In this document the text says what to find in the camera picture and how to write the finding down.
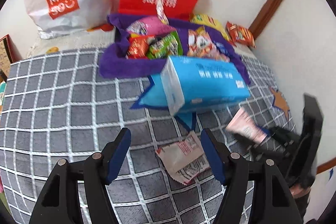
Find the green snack package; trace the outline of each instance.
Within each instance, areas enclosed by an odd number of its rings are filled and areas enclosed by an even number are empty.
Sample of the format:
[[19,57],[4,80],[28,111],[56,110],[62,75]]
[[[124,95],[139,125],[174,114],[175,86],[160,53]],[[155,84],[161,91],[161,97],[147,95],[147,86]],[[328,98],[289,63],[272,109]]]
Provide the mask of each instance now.
[[165,58],[168,55],[183,55],[181,41],[177,31],[171,32],[149,47],[149,59]]

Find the white side of box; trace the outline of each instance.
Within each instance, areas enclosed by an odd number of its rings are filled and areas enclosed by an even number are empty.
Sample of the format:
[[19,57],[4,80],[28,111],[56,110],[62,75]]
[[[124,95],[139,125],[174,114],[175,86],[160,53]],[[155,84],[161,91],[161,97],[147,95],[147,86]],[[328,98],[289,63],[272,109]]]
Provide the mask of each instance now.
[[174,116],[185,102],[180,80],[170,57],[168,57],[160,76],[167,98],[169,113]]

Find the yellow snack bag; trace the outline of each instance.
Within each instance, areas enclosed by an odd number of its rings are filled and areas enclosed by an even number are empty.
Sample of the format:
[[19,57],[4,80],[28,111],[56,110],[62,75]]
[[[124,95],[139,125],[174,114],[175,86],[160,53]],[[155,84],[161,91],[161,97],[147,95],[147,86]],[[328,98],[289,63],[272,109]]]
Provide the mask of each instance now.
[[193,15],[190,19],[191,23],[200,24],[200,25],[206,25],[211,28],[216,29],[217,31],[220,31],[222,36],[225,40],[228,42],[231,41],[231,38],[226,33],[225,29],[223,28],[222,24],[217,20],[213,19],[212,17],[209,17],[208,15],[199,14],[199,15]]

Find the purple fabric tray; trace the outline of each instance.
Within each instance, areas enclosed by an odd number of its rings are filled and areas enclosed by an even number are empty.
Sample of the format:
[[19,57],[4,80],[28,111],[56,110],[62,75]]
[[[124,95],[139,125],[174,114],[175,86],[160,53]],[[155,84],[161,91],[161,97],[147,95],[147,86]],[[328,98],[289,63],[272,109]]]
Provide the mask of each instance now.
[[[134,21],[143,18],[144,16],[125,15],[125,14],[110,14],[108,22],[114,25],[120,32],[116,31],[115,43],[111,44],[104,52],[100,59],[99,72],[105,78],[137,78],[160,73],[164,67],[165,59],[126,59],[126,53],[129,47],[127,38],[129,33],[126,28]],[[181,40],[183,54],[188,52],[188,30],[196,30],[200,27],[198,24],[188,21],[169,18],[169,25],[177,29]],[[243,77],[247,85],[250,84],[250,79],[247,74],[247,69],[241,61],[241,57],[235,53],[233,47],[223,38],[222,34],[217,30],[205,26],[212,41],[222,43],[229,53],[229,58],[236,66],[239,73]]]

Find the star-shaped patch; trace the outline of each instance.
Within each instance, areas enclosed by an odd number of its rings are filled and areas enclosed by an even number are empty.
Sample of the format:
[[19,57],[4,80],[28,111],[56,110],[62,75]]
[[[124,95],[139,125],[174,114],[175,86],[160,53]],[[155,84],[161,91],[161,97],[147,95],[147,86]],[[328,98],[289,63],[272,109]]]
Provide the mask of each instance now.
[[282,110],[283,113],[285,114],[285,117],[287,121],[289,120],[289,106],[286,102],[286,100],[282,97],[282,93],[277,90],[275,91],[272,87],[269,87],[269,90],[273,93],[274,95],[274,100],[273,100],[273,106]]

